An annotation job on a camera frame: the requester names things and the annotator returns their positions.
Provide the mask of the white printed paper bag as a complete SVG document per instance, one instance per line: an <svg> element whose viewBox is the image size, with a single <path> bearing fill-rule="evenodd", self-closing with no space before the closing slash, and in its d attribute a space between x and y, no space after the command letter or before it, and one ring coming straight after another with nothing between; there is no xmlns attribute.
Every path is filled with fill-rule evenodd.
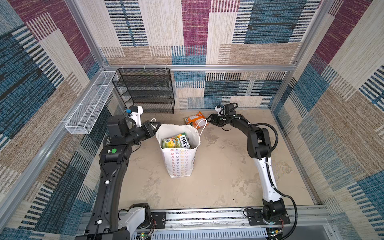
<svg viewBox="0 0 384 240"><path fill-rule="evenodd" d="M161 149L166 170L171 178L188 177L192 174L195 163L195 156L201 144L201 136L206 126L201 131L190 125L168 125L162 124L156 133L156 139ZM162 149L163 139L186 133L190 149Z"/></svg>

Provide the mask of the orange snack bag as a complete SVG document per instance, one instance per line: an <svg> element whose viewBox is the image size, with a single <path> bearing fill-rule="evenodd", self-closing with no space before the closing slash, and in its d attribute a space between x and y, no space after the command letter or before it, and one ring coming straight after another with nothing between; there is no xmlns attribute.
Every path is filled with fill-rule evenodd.
<svg viewBox="0 0 384 240"><path fill-rule="evenodd" d="M186 125L190 125L196 129L203 128L208 124L202 112L198 112L196 115L185 117L184 121Z"/></svg>

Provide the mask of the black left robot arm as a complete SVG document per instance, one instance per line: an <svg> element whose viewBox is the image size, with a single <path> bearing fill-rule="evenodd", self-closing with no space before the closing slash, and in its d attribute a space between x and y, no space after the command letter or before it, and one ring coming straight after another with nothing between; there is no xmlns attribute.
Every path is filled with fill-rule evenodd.
<svg viewBox="0 0 384 240"><path fill-rule="evenodd" d="M109 135L100 152L98 194L85 232L77 240L129 240L136 229L146 229L154 222L149 204L132 205L120 217L119 202L132 147L153 137L160 126L154 121L137 124L124 115L108 119Z"/></svg>

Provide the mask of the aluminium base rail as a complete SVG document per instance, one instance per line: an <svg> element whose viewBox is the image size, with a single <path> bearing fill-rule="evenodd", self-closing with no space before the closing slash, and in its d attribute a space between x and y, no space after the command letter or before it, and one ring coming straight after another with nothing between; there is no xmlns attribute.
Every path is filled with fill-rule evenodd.
<svg viewBox="0 0 384 240"><path fill-rule="evenodd" d="M216 208L153 210L156 229L137 229L133 240L142 240L148 233L153 240L281 240L293 227L295 211L287 207L288 214L267 225L261 219L261 208ZM248 219L245 213L255 217ZM340 240L325 206L298 206L297 226L291 240Z"/></svg>

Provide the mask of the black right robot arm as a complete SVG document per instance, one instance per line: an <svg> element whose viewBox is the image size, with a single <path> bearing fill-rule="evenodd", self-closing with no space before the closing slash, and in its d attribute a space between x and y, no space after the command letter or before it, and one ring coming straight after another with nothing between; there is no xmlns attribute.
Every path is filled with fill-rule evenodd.
<svg viewBox="0 0 384 240"><path fill-rule="evenodd" d="M276 184L272 168L272 153L279 142L278 131L270 124L252 124L243 115L236 113L238 103L215 106L215 113L207 117L214 126L240 130L247 136L247 152L254 160L263 189L263 208L260 211L265 225L285 225L290 222L283 198L289 199L294 207L295 218L291 229L284 233L283 227L268 233L268 240L286 240L294 233L298 223L298 207L293 197L282 193Z"/></svg>

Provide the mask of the small green Fox's candy bag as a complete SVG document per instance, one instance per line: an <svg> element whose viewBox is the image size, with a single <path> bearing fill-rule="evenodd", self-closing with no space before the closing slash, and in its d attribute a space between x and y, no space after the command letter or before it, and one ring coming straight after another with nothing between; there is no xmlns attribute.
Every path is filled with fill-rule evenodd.
<svg viewBox="0 0 384 240"><path fill-rule="evenodd" d="M191 145L186 133L178 134L171 138L163 139L161 142L162 149L190 149Z"/></svg>

